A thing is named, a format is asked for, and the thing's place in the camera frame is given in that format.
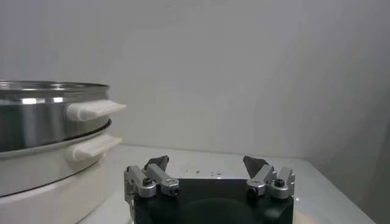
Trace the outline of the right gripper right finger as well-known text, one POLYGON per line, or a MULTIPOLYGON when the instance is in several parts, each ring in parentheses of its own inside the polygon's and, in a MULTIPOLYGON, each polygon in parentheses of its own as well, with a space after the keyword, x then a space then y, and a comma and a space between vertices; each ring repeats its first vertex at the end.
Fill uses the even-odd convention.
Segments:
POLYGON ((243 162, 250 176, 246 181, 248 199, 257 200, 267 193, 276 200, 294 196, 295 175, 291 168, 282 167, 277 173, 264 159, 251 156, 244 156, 243 162))

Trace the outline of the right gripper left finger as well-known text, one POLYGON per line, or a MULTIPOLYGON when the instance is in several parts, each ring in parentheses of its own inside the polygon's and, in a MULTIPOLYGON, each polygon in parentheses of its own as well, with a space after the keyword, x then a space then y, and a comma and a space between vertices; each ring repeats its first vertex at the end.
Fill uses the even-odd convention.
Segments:
POLYGON ((132 201, 134 197, 152 198, 157 190, 163 195, 177 197, 180 194, 179 180, 166 173, 168 155, 151 158, 141 169, 128 166, 124 171, 124 199, 132 201))

